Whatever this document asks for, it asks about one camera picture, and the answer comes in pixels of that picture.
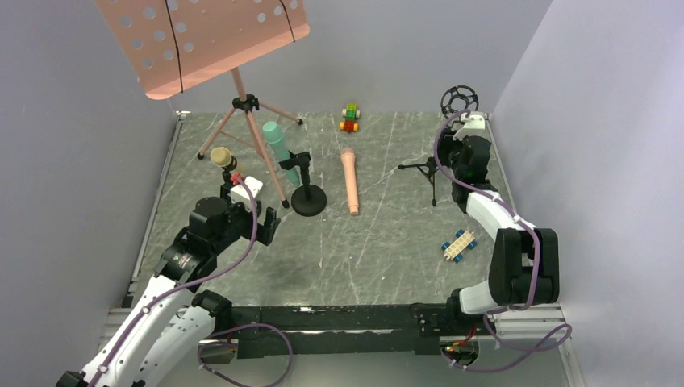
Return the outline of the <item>black shock-mount boom stand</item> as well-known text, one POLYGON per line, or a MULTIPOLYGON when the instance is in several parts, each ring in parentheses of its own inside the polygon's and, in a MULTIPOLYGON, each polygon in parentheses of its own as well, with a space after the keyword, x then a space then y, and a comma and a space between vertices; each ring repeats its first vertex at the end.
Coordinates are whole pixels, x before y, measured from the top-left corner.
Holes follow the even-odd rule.
MULTIPOLYGON (((479 107, 479 98, 473 88, 467 85, 455 85, 446 90, 440 99, 440 112, 447 118, 449 115, 458 111, 468 110, 471 106, 475 110, 479 107), (464 103, 462 108, 454 108, 453 103, 461 101, 464 103)), ((432 187, 432 206, 436 207, 436 173, 438 171, 435 158, 429 156, 423 163, 418 164, 399 164, 399 170, 417 169, 429 182, 432 187)))

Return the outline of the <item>black mic stand with clip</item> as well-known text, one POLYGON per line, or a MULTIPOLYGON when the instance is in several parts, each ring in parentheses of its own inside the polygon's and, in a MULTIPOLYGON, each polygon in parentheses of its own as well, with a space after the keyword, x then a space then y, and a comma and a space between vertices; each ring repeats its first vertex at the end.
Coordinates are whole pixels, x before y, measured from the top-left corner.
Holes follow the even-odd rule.
POLYGON ((294 212, 304 217, 314 217, 322 213, 327 205, 327 195, 320 187, 311 184, 311 154, 289 151, 289 158, 280 161, 279 165, 286 170, 299 168, 301 186, 292 193, 290 199, 294 212))

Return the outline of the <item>green toy microphone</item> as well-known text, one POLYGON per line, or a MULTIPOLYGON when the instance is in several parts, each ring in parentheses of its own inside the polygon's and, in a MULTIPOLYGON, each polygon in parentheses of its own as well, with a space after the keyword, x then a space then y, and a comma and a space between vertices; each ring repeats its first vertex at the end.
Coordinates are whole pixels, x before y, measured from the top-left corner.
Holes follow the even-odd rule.
MULTIPOLYGON (((276 160, 278 163, 290 158, 290 150, 286 145, 286 137, 280 125, 275 121, 266 122, 262 128, 261 132, 263 139, 270 146, 276 160)), ((298 188, 301 184, 300 177, 294 169, 284 169, 282 170, 286 174, 288 180, 292 183, 294 188, 298 188)))

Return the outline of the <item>yellow toy microphone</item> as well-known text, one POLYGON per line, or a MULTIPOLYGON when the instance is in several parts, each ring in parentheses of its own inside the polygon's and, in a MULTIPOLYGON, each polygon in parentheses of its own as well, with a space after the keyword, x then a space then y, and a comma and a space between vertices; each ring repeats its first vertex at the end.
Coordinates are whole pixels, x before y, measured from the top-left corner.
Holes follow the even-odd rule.
POLYGON ((243 164, 237 160, 228 148, 213 148, 210 152, 210 158, 212 164, 220 167, 224 172, 245 174, 243 164))

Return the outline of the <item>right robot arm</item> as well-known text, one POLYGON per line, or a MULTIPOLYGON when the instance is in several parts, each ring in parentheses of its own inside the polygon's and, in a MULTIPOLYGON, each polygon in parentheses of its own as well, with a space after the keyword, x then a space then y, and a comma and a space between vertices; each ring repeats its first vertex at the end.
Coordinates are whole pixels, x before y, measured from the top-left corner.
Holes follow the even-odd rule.
POLYGON ((560 294, 557 233, 522 219, 502 200, 487 177, 491 146, 481 136, 457 138, 444 129, 433 147, 453 201, 494 241, 487 279, 456 292, 460 312, 468 315, 550 304, 560 294))

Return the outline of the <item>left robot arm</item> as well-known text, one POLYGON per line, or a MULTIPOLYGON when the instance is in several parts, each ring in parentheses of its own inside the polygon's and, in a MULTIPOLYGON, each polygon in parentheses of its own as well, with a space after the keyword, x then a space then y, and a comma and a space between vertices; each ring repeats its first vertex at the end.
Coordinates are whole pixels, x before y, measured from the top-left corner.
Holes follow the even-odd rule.
POLYGON ((280 219, 260 202, 199 200, 166 248, 137 304, 110 341, 59 386, 156 386, 201 339, 232 324, 232 303, 200 285, 218 276, 221 252, 244 238, 251 248, 273 241, 280 219))

